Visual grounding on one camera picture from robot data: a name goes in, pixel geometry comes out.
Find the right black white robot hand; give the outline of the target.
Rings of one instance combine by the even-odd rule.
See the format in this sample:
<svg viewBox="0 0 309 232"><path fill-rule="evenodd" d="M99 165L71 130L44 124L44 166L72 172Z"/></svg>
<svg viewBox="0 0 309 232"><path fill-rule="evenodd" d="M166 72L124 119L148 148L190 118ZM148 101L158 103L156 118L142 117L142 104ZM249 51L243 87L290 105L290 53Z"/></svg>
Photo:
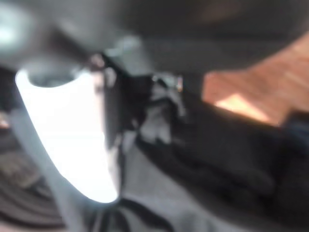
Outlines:
<svg viewBox="0 0 309 232"><path fill-rule="evenodd" d="M102 53L130 77L251 66L309 29L306 0L3 0L0 65L17 85L43 147L77 190L100 203L120 194L109 152L118 102L99 112Z"/></svg>

